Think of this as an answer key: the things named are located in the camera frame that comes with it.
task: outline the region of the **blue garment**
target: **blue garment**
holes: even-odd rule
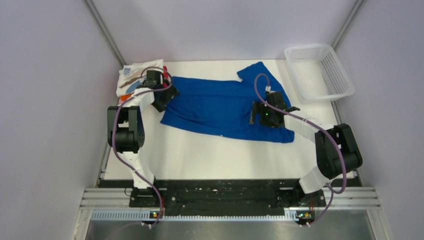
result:
[[[237,72],[241,82],[173,77],[173,84],[180,95],[168,103],[161,123],[195,133],[233,139],[293,142],[293,131],[260,125],[259,114],[256,123],[249,124],[252,103],[260,101],[254,88],[255,78],[260,73],[269,77],[271,89],[281,91],[290,107],[283,87],[260,61]],[[266,85],[265,77],[260,77],[257,87],[263,98]]]

